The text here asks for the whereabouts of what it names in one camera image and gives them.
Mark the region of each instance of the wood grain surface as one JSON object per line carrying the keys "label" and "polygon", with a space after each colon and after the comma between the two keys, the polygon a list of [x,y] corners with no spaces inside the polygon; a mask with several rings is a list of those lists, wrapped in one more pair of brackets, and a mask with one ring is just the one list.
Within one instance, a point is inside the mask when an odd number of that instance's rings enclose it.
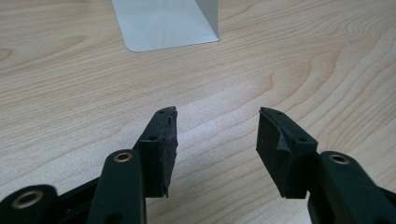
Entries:
{"label": "wood grain surface", "polygon": [[110,0],[0,2],[0,199],[99,176],[153,113],[178,110],[168,199],[148,223],[310,223],[255,151],[259,109],[396,191],[396,1],[220,1],[221,40],[132,53]]}

